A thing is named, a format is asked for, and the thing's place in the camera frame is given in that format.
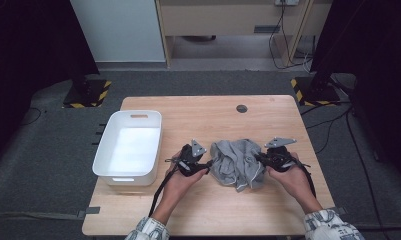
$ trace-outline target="plaid sleeve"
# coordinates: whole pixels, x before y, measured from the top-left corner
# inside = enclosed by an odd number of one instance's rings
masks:
[[[144,217],[125,240],[168,240],[166,226],[154,218]]]
[[[365,240],[362,234],[351,224],[343,222],[333,210],[321,210],[305,216],[307,240]]]

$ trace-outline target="black strap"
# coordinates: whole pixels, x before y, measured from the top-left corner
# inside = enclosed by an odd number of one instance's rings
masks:
[[[162,190],[165,187],[166,183],[169,181],[169,179],[171,179],[172,175],[176,171],[178,171],[177,164],[175,164],[175,166],[172,169],[172,171],[170,171],[170,172],[168,172],[168,174],[166,174],[165,179],[163,179],[162,183],[160,184],[159,188],[157,189],[156,193],[154,194],[153,203],[151,204],[150,212],[148,214],[149,217],[151,217],[151,215],[154,212],[154,209],[156,208],[157,199],[159,198],[160,193],[162,192]]]
[[[302,169],[303,172],[305,173],[307,181],[309,182],[310,190],[312,191],[313,196],[315,196],[315,198],[316,198],[315,185],[313,184],[312,177],[311,177],[312,174],[310,174],[310,172],[306,169],[304,164],[301,164],[300,169]]]

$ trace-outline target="gray cloth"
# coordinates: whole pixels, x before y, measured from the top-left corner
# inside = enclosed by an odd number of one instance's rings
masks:
[[[212,143],[210,172],[221,184],[234,184],[237,192],[247,185],[252,189],[262,187],[265,168],[254,157],[260,151],[260,146],[249,139]]]

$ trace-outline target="human hand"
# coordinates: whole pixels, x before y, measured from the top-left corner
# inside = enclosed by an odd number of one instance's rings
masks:
[[[178,158],[180,154],[181,152],[178,152],[172,158]],[[174,167],[175,163],[172,163],[166,171],[166,175],[168,175]],[[166,183],[163,189],[162,199],[151,217],[166,225],[179,201],[185,196],[190,187],[198,182],[206,173],[207,169],[203,169],[192,176],[185,177],[179,171],[174,172]]]
[[[297,153],[290,153],[296,159],[299,159]],[[297,165],[292,165],[286,172],[277,172],[271,167],[266,167],[269,176],[282,184],[284,189],[294,197],[303,208],[305,213],[311,213],[322,210],[322,206],[316,200],[310,189],[307,177],[302,169]]]
[[[178,152],[172,158],[178,158],[180,154],[181,152]],[[166,174],[172,171],[174,167],[175,163],[172,163],[169,169],[166,171]],[[163,189],[162,199],[171,198],[173,201],[179,202],[188,192],[190,187],[198,182],[206,173],[207,169],[202,169],[194,175],[186,177],[182,175],[181,172],[176,171],[166,183],[165,188]]]

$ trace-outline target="wall outlet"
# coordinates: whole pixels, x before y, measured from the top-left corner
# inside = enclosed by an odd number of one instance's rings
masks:
[[[275,0],[275,5],[277,6],[296,6],[299,5],[299,0]]]

